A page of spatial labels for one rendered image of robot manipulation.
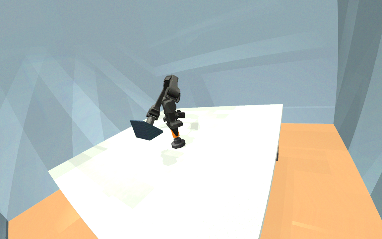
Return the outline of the grey round pedestal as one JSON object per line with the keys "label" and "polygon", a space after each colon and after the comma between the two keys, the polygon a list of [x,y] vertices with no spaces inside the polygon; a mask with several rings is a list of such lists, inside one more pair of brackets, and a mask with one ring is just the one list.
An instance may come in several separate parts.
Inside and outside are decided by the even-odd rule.
{"label": "grey round pedestal", "polygon": [[174,141],[171,142],[172,148],[178,149],[182,148],[186,145],[186,142],[184,139],[181,139],[180,137],[174,138]]}

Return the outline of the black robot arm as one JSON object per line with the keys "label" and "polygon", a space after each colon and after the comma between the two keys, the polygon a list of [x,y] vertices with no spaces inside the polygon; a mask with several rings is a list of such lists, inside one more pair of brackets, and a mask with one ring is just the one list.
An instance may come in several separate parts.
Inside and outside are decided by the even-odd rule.
{"label": "black robot arm", "polygon": [[[176,103],[180,99],[180,90],[177,87],[178,77],[175,75],[166,76],[163,83],[163,90],[161,91],[160,96],[158,97],[155,105],[153,105],[146,115],[147,123],[153,125],[155,120],[158,120],[160,116],[160,107],[163,105],[164,111],[168,113],[174,113],[176,110]],[[177,110],[175,113],[175,119],[185,118],[185,112]]]}

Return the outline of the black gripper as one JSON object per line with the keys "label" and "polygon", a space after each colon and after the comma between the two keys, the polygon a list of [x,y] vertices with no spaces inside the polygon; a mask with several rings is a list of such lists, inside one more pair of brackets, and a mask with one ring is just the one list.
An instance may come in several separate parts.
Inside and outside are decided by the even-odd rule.
{"label": "black gripper", "polygon": [[183,126],[183,124],[182,121],[175,119],[174,113],[164,111],[165,117],[163,117],[163,121],[166,122],[169,129],[172,130],[176,136],[178,136],[178,127]]}

